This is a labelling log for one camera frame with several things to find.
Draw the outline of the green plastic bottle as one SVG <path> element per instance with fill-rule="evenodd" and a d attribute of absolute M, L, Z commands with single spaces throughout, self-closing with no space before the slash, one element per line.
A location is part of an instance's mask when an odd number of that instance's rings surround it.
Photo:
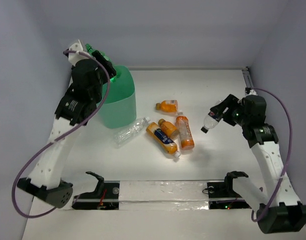
<path fill-rule="evenodd" d="M 103 52 L 93 48 L 90 44 L 85 45 L 87 52 L 92 55 L 96 60 L 98 60 L 107 70 L 110 81 L 113 83 L 120 76 L 119 71 L 116 69 L 115 65 L 112 63 L 111 59 Z"/>

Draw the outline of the clear bottle dark blue label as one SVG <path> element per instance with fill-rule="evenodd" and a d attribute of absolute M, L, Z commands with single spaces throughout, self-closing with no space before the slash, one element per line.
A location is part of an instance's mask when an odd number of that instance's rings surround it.
<path fill-rule="evenodd" d="M 207 133 L 209 130 L 213 129 L 218 125 L 220 120 L 223 116 L 223 110 L 218 107 L 222 103 L 222 100 L 219 100 L 215 103 L 215 106 L 213 106 L 209 113 L 205 116 L 203 126 L 201 128 L 201 131 L 204 133 Z"/>

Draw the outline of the clear plastic water bottle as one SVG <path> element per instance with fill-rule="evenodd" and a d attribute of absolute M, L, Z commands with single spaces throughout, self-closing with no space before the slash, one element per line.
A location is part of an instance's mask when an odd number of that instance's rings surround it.
<path fill-rule="evenodd" d="M 129 124 L 128 126 L 124 127 L 122 130 L 117 132 L 114 137 L 114 143 L 117 147 L 124 145 L 125 143 L 129 142 L 131 139 L 136 137 L 150 124 L 151 119 L 150 117 L 143 117 L 136 119 L 133 123 Z"/>

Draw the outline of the yellow blue milk tea bottle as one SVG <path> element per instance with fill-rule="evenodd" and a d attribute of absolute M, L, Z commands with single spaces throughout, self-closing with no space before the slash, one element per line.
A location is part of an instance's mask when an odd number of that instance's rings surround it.
<path fill-rule="evenodd" d="M 146 128 L 146 132 L 162 147 L 165 153 L 173 156 L 176 159 L 180 157 L 181 153 L 178 150 L 177 144 L 166 136 L 166 134 L 155 122 L 152 122 Z"/>

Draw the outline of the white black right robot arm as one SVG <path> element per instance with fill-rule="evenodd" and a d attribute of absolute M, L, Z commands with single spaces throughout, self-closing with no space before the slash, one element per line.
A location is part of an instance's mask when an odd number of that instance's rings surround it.
<path fill-rule="evenodd" d="M 252 220 L 265 234 L 299 232 L 306 224 L 306 204 L 292 188 L 280 156 L 279 139 L 272 125 L 265 122 L 267 103 L 258 95 L 238 99 L 228 95 L 210 108 L 203 131 L 214 128 L 219 121 L 239 125 L 255 156 L 266 186 L 266 193 L 256 187 L 242 171 L 226 174 L 223 191 L 239 195 L 253 210 Z"/>

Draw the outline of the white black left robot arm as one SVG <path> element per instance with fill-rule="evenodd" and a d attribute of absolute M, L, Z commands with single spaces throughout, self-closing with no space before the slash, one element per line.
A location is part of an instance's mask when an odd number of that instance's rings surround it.
<path fill-rule="evenodd" d="M 48 143 L 19 171 L 13 182 L 11 198 L 19 209 L 15 190 L 51 205 L 64 207 L 73 194 L 73 185 L 61 179 L 65 161 L 83 127 L 100 110 L 108 97 L 110 80 L 116 76 L 109 58 L 94 50 L 90 53 L 67 49 L 72 64 L 71 84 L 55 111 Z"/>

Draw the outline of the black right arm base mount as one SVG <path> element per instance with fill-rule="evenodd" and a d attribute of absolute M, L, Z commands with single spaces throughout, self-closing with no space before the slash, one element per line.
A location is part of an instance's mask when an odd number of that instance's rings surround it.
<path fill-rule="evenodd" d="M 228 192 L 223 181 L 209 181 L 202 193 L 208 196 L 210 210 L 250 209 L 246 201 L 235 192 Z"/>

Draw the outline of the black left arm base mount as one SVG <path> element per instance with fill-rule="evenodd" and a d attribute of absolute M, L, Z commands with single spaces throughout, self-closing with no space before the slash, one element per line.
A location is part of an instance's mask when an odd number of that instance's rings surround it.
<path fill-rule="evenodd" d="M 85 173 L 96 178 L 96 186 L 92 191 L 83 190 L 75 195 L 71 207 L 74 210 L 119 210 L 120 181 L 105 181 L 92 171 Z"/>

